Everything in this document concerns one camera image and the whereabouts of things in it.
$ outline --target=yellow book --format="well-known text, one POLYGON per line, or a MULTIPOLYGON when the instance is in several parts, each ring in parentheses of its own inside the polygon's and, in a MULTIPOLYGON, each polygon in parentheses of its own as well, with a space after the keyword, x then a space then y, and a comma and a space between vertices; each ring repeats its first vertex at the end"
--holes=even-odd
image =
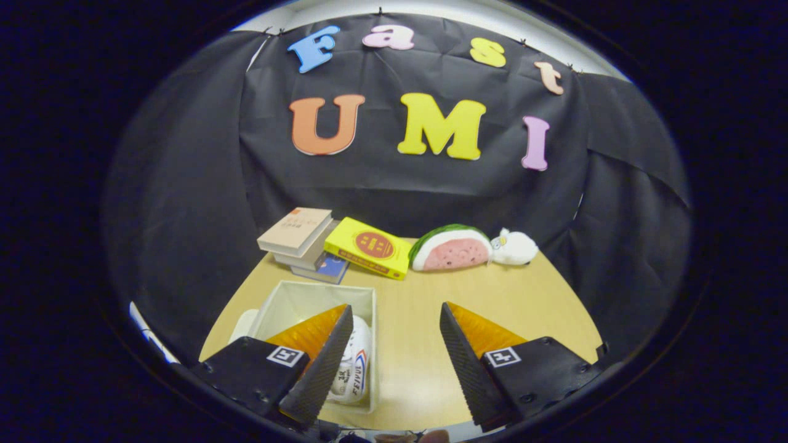
POLYGON ((395 280, 404 279, 410 265, 410 243, 350 217, 325 239, 324 249, 395 280))

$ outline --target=foam letter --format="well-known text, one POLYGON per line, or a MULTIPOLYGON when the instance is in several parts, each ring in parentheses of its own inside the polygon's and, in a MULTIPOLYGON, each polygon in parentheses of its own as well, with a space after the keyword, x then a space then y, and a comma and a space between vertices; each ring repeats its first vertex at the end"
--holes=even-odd
POLYGON ((477 37, 470 41, 473 49, 470 50, 470 56, 479 63, 485 65, 495 66, 500 68, 506 65, 506 58, 504 57, 504 47, 492 40, 477 37))
POLYGON ((550 124, 536 117, 523 117, 522 121, 528 128, 528 147, 526 147, 526 156, 521 161, 522 167, 544 171, 547 169, 545 133, 550 129, 550 124))
POLYGON ((318 110, 325 105, 320 98, 300 99, 290 103, 293 111, 293 144, 307 155, 331 155, 344 151, 355 138, 355 123, 363 95, 339 95, 334 104, 340 108, 340 123, 330 139, 318 136, 318 110))
POLYGON ((424 154, 427 145, 422 143, 423 131, 435 155, 443 151, 449 138, 454 135, 454 143, 446 150, 449 157, 465 160, 479 158, 479 122, 487 111, 484 105, 473 100, 461 100, 444 118, 432 95, 411 92, 400 100, 407 106, 407 126, 405 140, 397 145, 399 152, 424 154))
POLYGON ((554 70, 552 65, 546 61, 536 61, 534 64, 541 71, 542 83, 545 84, 547 90, 555 95, 563 94, 563 88, 556 83, 556 79, 561 78, 561 73, 554 70))
POLYGON ((413 39, 413 31, 410 28, 398 24, 386 24, 372 28, 372 34, 364 37, 362 42, 368 47, 406 50, 413 47, 411 39, 413 39))
POLYGON ((335 42, 331 34, 339 31, 338 26, 328 26, 290 45, 288 50, 294 50, 301 60, 301 67, 298 69, 300 73, 303 74, 331 59, 330 52, 325 53, 320 49, 334 48, 335 42))

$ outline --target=red circle emblem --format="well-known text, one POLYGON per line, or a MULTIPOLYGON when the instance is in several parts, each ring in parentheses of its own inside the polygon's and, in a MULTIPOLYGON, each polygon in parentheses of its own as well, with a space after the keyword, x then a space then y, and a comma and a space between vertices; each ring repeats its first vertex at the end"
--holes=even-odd
POLYGON ((378 233, 360 233, 355 236, 355 245, 361 252, 376 259, 387 259, 394 255, 394 245, 378 233))

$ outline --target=white wall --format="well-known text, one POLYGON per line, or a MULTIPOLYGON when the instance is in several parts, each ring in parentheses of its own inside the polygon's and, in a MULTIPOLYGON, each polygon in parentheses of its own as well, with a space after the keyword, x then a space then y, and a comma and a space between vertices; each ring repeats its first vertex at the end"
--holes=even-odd
POLYGON ((627 78, 613 65, 583 43, 547 24, 526 11, 498 0, 299 0, 264 12, 235 28, 234 31, 277 34, 320 20, 348 15, 376 13, 415 13, 443 17, 489 29, 512 39, 526 39, 528 46, 576 71, 627 78))

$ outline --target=wooden table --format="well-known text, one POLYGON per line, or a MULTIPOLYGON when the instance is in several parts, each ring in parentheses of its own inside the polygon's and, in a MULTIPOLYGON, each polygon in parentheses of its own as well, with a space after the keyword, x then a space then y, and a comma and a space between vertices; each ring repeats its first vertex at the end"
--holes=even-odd
MULTIPOLYGON (((200 353, 203 361, 228 344, 247 310, 259 309, 281 280, 308 281, 266 255, 217 318, 200 353)), ((541 253, 528 266, 491 263, 438 274, 409 271, 395 281, 350 265, 341 282, 377 292, 378 405, 368 415, 323 409, 319 418, 353 427, 421 430, 470 421, 438 321, 451 301, 527 340, 554 337, 589 363, 602 344, 588 312, 541 253)))

